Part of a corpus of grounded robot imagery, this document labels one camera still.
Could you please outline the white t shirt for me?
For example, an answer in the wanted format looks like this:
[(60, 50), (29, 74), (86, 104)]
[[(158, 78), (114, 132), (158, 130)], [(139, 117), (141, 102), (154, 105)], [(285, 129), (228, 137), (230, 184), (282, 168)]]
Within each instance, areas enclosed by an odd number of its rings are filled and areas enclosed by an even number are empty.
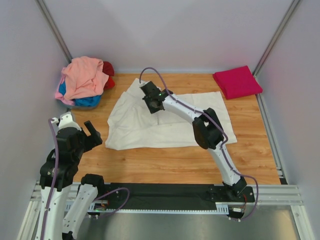
[[(139, 79), (122, 93), (107, 120), (109, 126), (106, 148), (179, 148), (196, 146), (193, 127), (186, 120), (166, 110), (151, 114), (143, 101)], [(203, 110), (215, 110), (228, 143), (237, 142), (232, 123), (219, 91), (179, 94), (180, 100)]]

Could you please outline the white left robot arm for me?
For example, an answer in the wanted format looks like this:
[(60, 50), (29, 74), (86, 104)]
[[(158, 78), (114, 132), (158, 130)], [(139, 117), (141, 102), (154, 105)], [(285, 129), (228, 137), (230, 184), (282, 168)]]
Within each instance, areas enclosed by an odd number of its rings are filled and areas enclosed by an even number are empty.
[(91, 203), (105, 196), (104, 178), (87, 173), (78, 187), (76, 199), (65, 212), (73, 179), (84, 153), (102, 144), (101, 135), (90, 121), (84, 123), (90, 135), (74, 121), (63, 123), (64, 117), (51, 119), (58, 125), (53, 132), (54, 149), (40, 169), (41, 209), (36, 232), (38, 240), (75, 240)]

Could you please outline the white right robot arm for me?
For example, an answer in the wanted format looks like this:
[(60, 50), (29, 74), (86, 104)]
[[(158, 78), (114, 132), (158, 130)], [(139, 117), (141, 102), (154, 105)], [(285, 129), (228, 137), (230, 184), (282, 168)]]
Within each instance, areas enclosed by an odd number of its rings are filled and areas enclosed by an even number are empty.
[(231, 202), (242, 198), (247, 186), (245, 178), (238, 172), (227, 150), (228, 137), (212, 108), (201, 110), (179, 99), (170, 91), (143, 90), (142, 98), (150, 113), (160, 110), (173, 113), (192, 125), (196, 143), (207, 150), (215, 161), (225, 187), (225, 196)]

